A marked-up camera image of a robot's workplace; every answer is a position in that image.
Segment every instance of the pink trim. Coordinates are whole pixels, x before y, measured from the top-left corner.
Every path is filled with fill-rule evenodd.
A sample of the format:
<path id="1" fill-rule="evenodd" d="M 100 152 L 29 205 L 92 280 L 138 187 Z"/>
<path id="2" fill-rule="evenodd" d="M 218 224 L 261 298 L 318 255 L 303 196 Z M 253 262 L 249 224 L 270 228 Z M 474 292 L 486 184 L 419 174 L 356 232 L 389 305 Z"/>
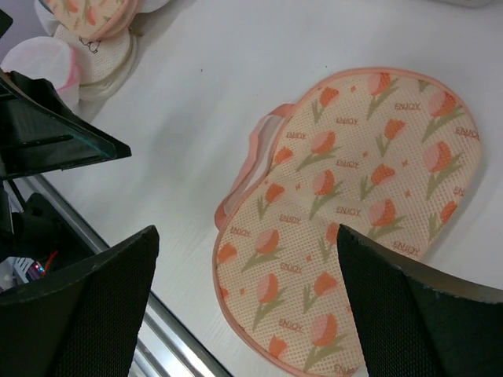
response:
<path id="1" fill-rule="evenodd" d="M 65 90 L 69 86 L 73 86 L 80 82 L 80 70 L 79 66 L 77 65 L 77 54 L 72 48 L 70 48 L 70 50 L 71 50 L 70 52 L 71 68 L 70 68 L 70 74 L 68 75 L 68 81 L 58 90 Z"/>
<path id="2" fill-rule="evenodd" d="M 257 353 L 265 357 L 268 361 L 271 363 L 275 364 L 279 368 L 285 370 L 288 373 L 291 373 L 293 375 L 297 376 L 315 376 L 312 374 L 307 374 L 305 372 L 300 371 L 297 368 L 294 368 L 293 366 L 286 364 L 283 361 L 278 360 L 275 357 L 272 357 L 267 350 L 263 349 L 258 343 L 256 343 L 247 333 L 244 331 L 239 324 L 234 320 L 232 313 L 229 311 L 229 308 L 227 307 L 225 301 L 223 300 L 222 293 L 220 291 L 220 284 L 218 282 L 218 273 L 217 273 L 217 253 L 218 253 L 218 246 L 220 245 L 222 241 L 222 236 L 226 232 L 226 228 L 229 225 L 230 221 L 232 220 L 233 216 L 239 211 L 239 208 L 241 204 L 251 195 L 252 192 L 254 192 L 257 187 L 262 184 L 263 180 L 269 173 L 270 165 L 273 160 L 274 156 L 274 151 L 276 150 L 277 143 L 282 137 L 283 131 L 285 130 L 286 125 L 290 121 L 290 119 L 293 117 L 293 115 L 296 113 L 296 110 L 304 104 L 305 101 L 307 101 L 313 92 L 318 90 L 320 87 L 323 87 L 327 82 L 331 82 L 334 79 L 341 79 L 343 77 L 347 77 L 350 75 L 364 75 L 364 74 L 371 74 L 371 73 L 390 73 L 391 75 L 400 75 L 400 76 L 405 76 L 405 77 L 410 77 L 413 79 L 421 79 L 427 82 L 431 82 L 435 84 L 437 87 L 439 87 L 442 90 L 445 90 L 449 94 L 451 94 L 454 98 L 456 98 L 456 101 L 461 104 L 465 111 L 466 114 L 469 116 L 470 120 L 475 124 L 475 121 L 473 119 L 472 113 L 468 110 L 466 104 L 460 99 L 451 89 L 449 89 L 447 86 L 443 85 L 441 82 L 439 82 L 436 79 L 433 79 L 429 76 L 422 75 L 413 71 L 407 71 L 403 69 L 398 69 L 398 68 L 387 68 L 387 67 L 374 67 L 374 68 L 356 68 L 356 69 L 350 69 L 346 71 L 342 71 L 339 73 L 336 73 L 334 75 L 329 76 L 327 79 L 324 79 L 320 81 L 318 84 L 316 84 L 312 89 L 310 89 L 304 97 L 293 107 L 293 109 L 290 111 L 289 117 L 284 120 L 283 124 L 281 125 L 281 128 L 279 132 L 277 133 L 277 136 L 274 140 L 273 145 L 271 146 L 270 152 L 269 152 L 269 157 L 268 157 L 268 163 L 267 163 L 267 168 L 264 171 L 264 174 L 250 187 L 248 188 L 241 198 L 238 200 L 236 205 L 233 207 L 232 211 L 229 213 L 229 215 L 226 217 L 226 220 L 222 224 L 220 231 L 218 232 L 217 239 L 215 241 L 215 246 L 213 249 L 213 259 L 212 259 L 212 264 L 213 264 L 213 284 L 215 287 L 215 293 L 217 296 L 218 304 L 220 305 L 220 309 L 222 310 L 223 316 L 226 318 L 227 322 L 229 323 L 229 326 L 243 339 L 243 341 L 248 344 L 252 349 L 254 349 Z"/>
<path id="3" fill-rule="evenodd" d="M 91 42 L 97 41 L 99 38 L 103 37 L 107 33 L 107 31 L 109 31 L 112 27 L 114 27 L 115 24 L 117 24 L 120 21 L 121 17 L 126 12 L 126 9 L 128 6 L 133 6 L 136 8 L 137 5 L 138 5 L 138 0 L 124 0 L 124 3 L 122 4 L 122 6 L 120 6 L 116 10 L 116 12 L 113 13 L 113 16 L 110 17 L 110 20 L 105 22 L 105 24 L 101 27 L 101 29 L 94 32 L 94 34 L 90 35 L 86 39 Z"/>
<path id="4" fill-rule="evenodd" d="M 267 152 L 265 150 L 265 142 L 272 138 L 272 135 L 267 134 L 267 131 L 269 130 L 268 126 L 270 123 L 268 121 L 270 120 L 270 116 L 275 115 L 284 119 L 293 107 L 294 104 L 282 104 L 278 106 L 269 114 L 261 118 L 255 126 L 255 129 L 251 132 L 249 137 L 250 146 L 248 148 L 248 156 L 246 157 L 237 178 L 234 180 L 229 194 L 218 205 L 217 211 L 215 212 L 215 225 L 217 229 L 220 229 L 226 220 L 228 212 L 226 210 L 227 205 L 230 204 L 232 209 L 234 202 L 237 202 L 240 199 L 243 191 L 250 183 L 253 174 L 255 174 L 259 168 L 260 162 L 263 160 L 263 157 Z"/>
<path id="5" fill-rule="evenodd" d="M 120 27 L 111 27 L 106 34 L 102 35 L 103 39 L 107 38 L 115 38 L 117 35 L 122 33 L 124 29 L 129 27 L 131 22 L 133 21 L 134 17 L 138 14 L 138 12 L 141 10 L 141 5 L 143 4 L 143 0 L 137 0 L 136 6 L 134 7 L 133 11 L 131 14 L 122 22 L 122 25 Z"/>

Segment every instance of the white table surface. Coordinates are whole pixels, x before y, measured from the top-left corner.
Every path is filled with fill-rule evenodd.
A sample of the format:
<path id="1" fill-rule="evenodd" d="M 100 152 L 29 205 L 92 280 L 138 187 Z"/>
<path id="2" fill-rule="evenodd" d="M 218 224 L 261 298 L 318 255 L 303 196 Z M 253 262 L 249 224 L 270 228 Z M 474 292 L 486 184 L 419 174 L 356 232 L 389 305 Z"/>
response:
<path id="1" fill-rule="evenodd" d="M 110 244 L 157 226 L 153 291 L 232 374 L 282 372 L 220 313 L 213 213 L 257 120 L 333 72 L 407 68 L 468 104 L 484 161 L 427 261 L 503 288 L 503 1 L 463 9 L 428 0 L 173 0 L 139 17 L 138 66 L 92 121 L 133 157 L 47 177 Z"/>

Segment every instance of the pink fabric strap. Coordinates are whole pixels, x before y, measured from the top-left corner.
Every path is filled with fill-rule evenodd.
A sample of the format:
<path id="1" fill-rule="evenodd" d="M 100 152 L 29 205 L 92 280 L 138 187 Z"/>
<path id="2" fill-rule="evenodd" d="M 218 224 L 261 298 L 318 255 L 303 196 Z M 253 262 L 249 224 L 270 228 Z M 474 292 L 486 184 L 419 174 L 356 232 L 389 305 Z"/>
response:
<path id="1" fill-rule="evenodd" d="M 251 132 L 249 137 L 250 147 L 248 156 L 237 178 L 234 180 L 229 194 L 220 203 L 215 212 L 215 225 L 218 229 L 222 227 L 227 219 L 227 215 L 250 184 L 250 180 L 266 157 L 269 142 L 272 140 L 278 127 L 281 125 L 282 121 L 286 119 L 293 106 L 293 104 L 282 104 L 278 106 L 261 118 L 255 129 Z"/>

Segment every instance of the black plastic part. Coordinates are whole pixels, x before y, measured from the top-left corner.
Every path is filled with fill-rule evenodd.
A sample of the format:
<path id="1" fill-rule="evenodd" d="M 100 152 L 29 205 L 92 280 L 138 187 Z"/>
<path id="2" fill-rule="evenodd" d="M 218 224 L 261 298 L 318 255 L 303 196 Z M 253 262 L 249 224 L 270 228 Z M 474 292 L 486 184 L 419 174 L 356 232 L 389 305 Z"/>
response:
<path id="1" fill-rule="evenodd" d="M 0 38 L 10 29 L 13 19 L 0 9 Z"/>
<path id="2" fill-rule="evenodd" d="M 503 291 L 340 226 L 337 251 L 372 377 L 503 375 Z"/>
<path id="3" fill-rule="evenodd" d="M 24 197 L 21 195 L 21 192 L 17 188 L 14 181 L 12 179 L 9 179 L 7 183 L 9 184 L 10 189 L 13 190 L 13 194 L 16 197 L 17 202 L 21 206 L 21 209 L 26 210 L 26 201 L 24 200 Z"/>
<path id="4" fill-rule="evenodd" d="M 30 196 L 27 210 L 12 214 L 13 239 L 0 244 L 0 260 L 7 257 L 25 257 L 44 262 L 51 252 L 57 257 L 51 263 L 51 272 L 63 269 L 94 255 L 70 225 L 40 194 Z"/>
<path id="5" fill-rule="evenodd" d="M 51 8 L 47 5 L 46 3 L 46 0 L 39 0 L 39 3 L 41 6 L 44 7 L 44 9 L 49 12 L 50 14 L 53 14 L 53 11 L 51 10 Z"/>
<path id="6" fill-rule="evenodd" d="M 13 217 L 10 212 L 9 195 L 0 182 L 0 240 L 12 239 L 13 235 Z"/>
<path id="7" fill-rule="evenodd" d="M 0 71 L 0 119 L 0 180 L 131 156 L 74 115 L 45 79 Z"/>
<path id="8" fill-rule="evenodd" d="M 1 377 L 125 377 L 159 253 L 154 227 L 0 294 Z"/>

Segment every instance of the tulip print fabric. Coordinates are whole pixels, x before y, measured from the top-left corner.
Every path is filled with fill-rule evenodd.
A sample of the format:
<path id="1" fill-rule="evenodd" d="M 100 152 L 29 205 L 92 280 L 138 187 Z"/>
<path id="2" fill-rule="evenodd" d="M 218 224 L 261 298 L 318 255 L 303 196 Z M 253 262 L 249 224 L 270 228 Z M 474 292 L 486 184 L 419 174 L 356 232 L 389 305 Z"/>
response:
<path id="1" fill-rule="evenodd" d="M 229 324 L 293 375 L 363 364 L 337 258 L 340 224 L 420 259 L 463 199 L 481 156 L 473 118 L 440 82 L 409 71 L 345 71 L 285 120 L 270 167 L 215 244 Z"/>
<path id="2" fill-rule="evenodd" d="M 138 0 L 46 0 L 53 15 L 71 33 L 92 41 L 100 38 L 117 21 L 124 22 L 123 16 L 132 19 L 137 2 Z"/>

